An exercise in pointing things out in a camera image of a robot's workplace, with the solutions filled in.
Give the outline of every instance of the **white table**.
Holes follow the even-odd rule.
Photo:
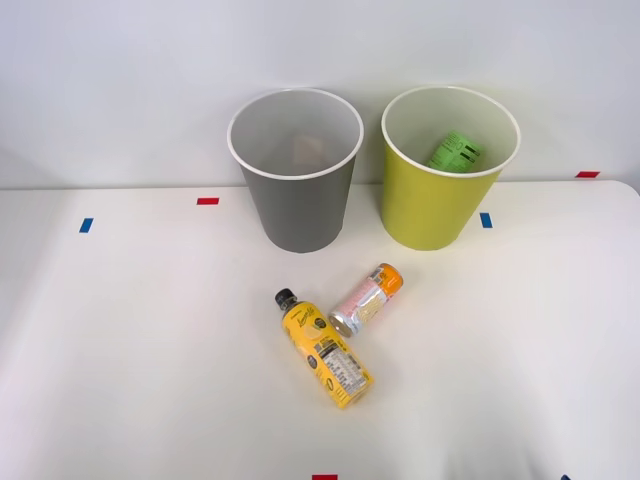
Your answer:
[[[0,479],[640,478],[635,191],[497,184],[493,228],[437,252],[387,235],[378,192],[306,255],[244,188],[0,192]],[[327,311],[381,261],[405,287],[350,341],[377,383],[340,411],[273,296]]]

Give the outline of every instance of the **orange can lid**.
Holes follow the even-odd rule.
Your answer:
[[[400,272],[388,263],[378,265],[369,277],[378,284],[387,298],[393,297],[404,283]]]

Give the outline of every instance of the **nutrition label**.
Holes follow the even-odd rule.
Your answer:
[[[367,383],[362,368],[352,355],[342,351],[335,343],[320,355],[331,373],[340,382],[340,386],[349,395],[353,395]]]

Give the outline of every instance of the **object inside bin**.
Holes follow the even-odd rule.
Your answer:
[[[450,173],[477,171],[477,163],[481,160],[482,153],[482,146],[452,130],[436,149],[427,167]]]

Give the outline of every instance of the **yellow bottle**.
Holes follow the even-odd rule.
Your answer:
[[[282,328],[340,408],[359,399],[373,377],[315,305],[298,302],[285,288],[276,295],[284,311]]]

